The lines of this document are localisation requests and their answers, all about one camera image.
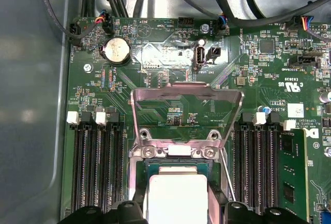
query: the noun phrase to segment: integrated circuit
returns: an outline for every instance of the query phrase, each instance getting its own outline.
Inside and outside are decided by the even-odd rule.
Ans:
[[[293,153],[293,139],[291,136],[284,136],[282,138],[281,147],[287,153]]]
[[[294,203],[294,188],[286,183],[283,186],[284,198],[291,203]]]
[[[260,52],[261,53],[274,53],[275,43],[272,39],[262,39],[260,41]]]

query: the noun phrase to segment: ram slot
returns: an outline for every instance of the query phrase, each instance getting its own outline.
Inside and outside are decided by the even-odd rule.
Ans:
[[[266,207],[277,206],[277,129],[268,126],[265,146]]]
[[[82,206],[83,171],[84,171],[84,131],[75,130],[72,168],[71,212]]]
[[[85,131],[86,134],[86,156],[85,156],[85,205],[95,205],[95,189],[96,189],[96,170],[97,170],[97,130],[93,127],[92,130]]]
[[[260,140],[260,132],[255,130],[253,132],[253,149],[254,149],[254,157],[253,157],[253,167],[254,173],[252,175],[253,185],[254,185],[254,204],[253,207],[255,212],[260,214],[261,213],[261,185],[262,185],[262,175],[261,175],[261,168],[262,168],[262,154],[261,154],[261,140]]]
[[[113,177],[112,177],[112,195],[114,196],[114,202],[121,201],[123,199],[123,137],[121,127],[114,127],[113,132]]]
[[[240,178],[239,186],[241,187],[239,199],[241,202],[248,204],[248,139],[250,137],[250,131],[247,126],[241,126],[240,131],[240,148],[239,148],[239,163],[240,163]]]
[[[234,139],[233,139],[233,190],[236,199],[239,201],[239,192],[240,189],[240,125],[235,123],[234,125]]]
[[[111,207],[110,166],[111,166],[111,130],[101,130],[100,133],[100,187],[99,207],[104,213]]]
[[[247,205],[253,206],[254,204],[254,184],[252,177],[254,176],[254,147],[253,147],[253,132],[250,130],[247,137],[247,155],[246,155],[246,166],[247,166]]]

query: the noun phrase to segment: blue wire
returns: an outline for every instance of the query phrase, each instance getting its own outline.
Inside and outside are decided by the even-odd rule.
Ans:
[[[227,23],[227,21],[225,20],[224,16],[219,16],[219,17],[222,19],[223,25],[225,25]]]
[[[312,19],[314,19],[314,17],[312,16],[312,17],[310,17],[310,19],[309,19],[309,21],[308,21],[308,23],[307,23],[307,29],[309,29],[309,26],[310,26],[310,22],[312,21]]]

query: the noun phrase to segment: capacitor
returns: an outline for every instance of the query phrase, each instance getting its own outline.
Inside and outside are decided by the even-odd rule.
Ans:
[[[271,108],[269,108],[268,106],[259,106],[258,111],[263,112],[265,114],[270,114],[271,113]]]
[[[322,92],[320,94],[320,101],[322,103],[331,102],[331,92]]]
[[[131,47],[122,38],[112,38],[100,47],[100,55],[111,65],[122,66],[131,59]]]

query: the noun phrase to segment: white tag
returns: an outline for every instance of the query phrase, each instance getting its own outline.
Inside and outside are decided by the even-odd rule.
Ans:
[[[302,103],[288,103],[288,118],[304,117],[304,105]]]

